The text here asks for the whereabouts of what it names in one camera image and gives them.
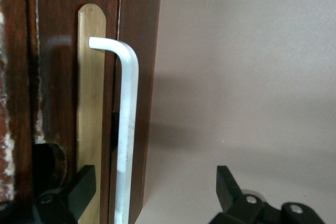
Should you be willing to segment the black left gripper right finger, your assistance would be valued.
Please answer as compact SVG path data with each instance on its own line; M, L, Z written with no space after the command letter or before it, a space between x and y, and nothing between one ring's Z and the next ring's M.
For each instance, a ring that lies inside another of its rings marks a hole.
M210 223L323 223L307 205L286 202L277 209L257 195L243 192L227 166L217 166L216 193L222 212Z

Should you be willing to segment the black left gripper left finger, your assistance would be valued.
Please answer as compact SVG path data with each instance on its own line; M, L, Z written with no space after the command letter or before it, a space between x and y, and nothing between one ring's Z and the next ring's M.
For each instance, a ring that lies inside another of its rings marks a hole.
M1 203L1 223L78 223L95 193L95 167L85 165L63 188L43 192L26 208Z

